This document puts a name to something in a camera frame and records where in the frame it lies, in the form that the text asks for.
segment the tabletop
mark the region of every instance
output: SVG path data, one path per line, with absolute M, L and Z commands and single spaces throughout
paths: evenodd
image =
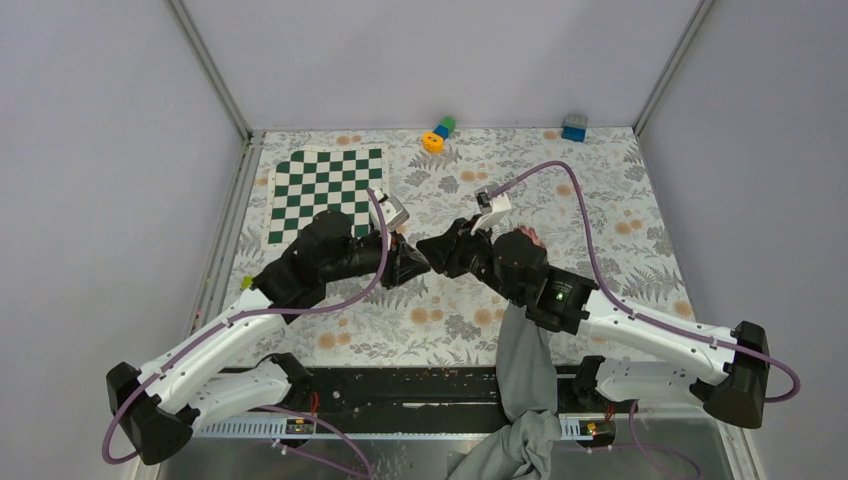
M 391 193 L 411 218 L 399 231 L 416 241 L 444 233 L 458 217 L 478 212 L 474 190 L 502 184 L 541 162 L 563 160 L 575 170 L 586 198 L 595 248 L 614 292 L 644 306 L 694 321 L 671 242 L 630 128 L 590 128 L 585 143 L 563 140 L 554 129 L 458 129 L 438 155 L 420 143 L 424 130 L 266 133 L 227 285 L 225 305 L 279 251 L 262 248 L 268 173 L 305 146 L 382 145 Z M 510 190 L 513 210 L 494 235 L 519 225 L 536 229 L 551 265 L 593 277 L 574 186 L 560 169 L 547 169 Z M 338 303 L 358 293 L 362 277 L 327 286 Z M 305 366 L 493 365 L 506 301 L 466 275 L 433 272 L 393 290 L 377 287 L 343 311 L 302 316 L 263 338 L 232 366 L 252 367 L 268 353 L 292 352 Z M 653 359 L 602 339 L 553 334 L 557 364 L 585 355 Z

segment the chessboard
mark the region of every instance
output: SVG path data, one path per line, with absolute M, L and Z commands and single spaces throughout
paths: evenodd
M 264 250 L 285 249 L 319 212 L 345 213 L 354 237 L 370 230 L 366 188 L 389 194 L 385 145 L 355 149 L 305 146 L 268 173 Z

